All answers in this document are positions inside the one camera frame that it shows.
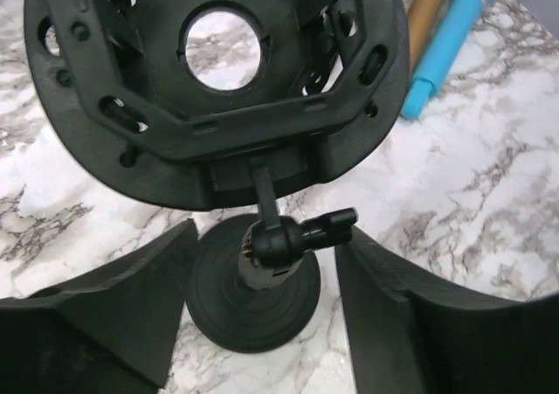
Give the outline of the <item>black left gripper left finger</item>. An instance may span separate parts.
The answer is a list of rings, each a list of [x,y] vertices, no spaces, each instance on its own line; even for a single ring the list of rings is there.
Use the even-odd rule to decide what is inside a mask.
[[[104,266],[1,301],[4,390],[160,390],[197,228],[187,220]]]

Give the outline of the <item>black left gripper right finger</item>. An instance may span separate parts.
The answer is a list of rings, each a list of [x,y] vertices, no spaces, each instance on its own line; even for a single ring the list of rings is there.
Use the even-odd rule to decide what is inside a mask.
[[[462,287],[360,230],[335,249],[360,393],[555,393],[558,297]]]

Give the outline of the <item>black microphone stand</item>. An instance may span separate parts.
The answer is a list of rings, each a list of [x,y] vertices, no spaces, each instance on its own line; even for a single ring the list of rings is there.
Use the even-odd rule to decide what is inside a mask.
[[[205,85],[187,64],[214,11],[257,38],[244,86]],[[24,0],[31,76],[72,157],[109,188],[184,211],[256,205],[199,242],[186,303],[215,344],[260,353],[316,309],[316,252],[352,239],[356,210],[303,222],[281,197],[329,183],[384,140],[409,75],[404,0]]]

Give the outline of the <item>gold microphone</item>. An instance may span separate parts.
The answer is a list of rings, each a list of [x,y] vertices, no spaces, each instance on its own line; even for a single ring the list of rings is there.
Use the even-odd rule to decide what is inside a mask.
[[[414,71],[444,1],[413,0],[408,9],[410,73]]]

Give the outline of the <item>teal microphone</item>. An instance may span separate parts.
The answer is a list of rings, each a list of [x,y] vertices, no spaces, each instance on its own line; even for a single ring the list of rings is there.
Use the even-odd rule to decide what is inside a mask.
[[[427,38],[411,74],[401,115],[417,119],[425,104],[438,93],[466,36],[491,0],[450,0],[434,35]]]

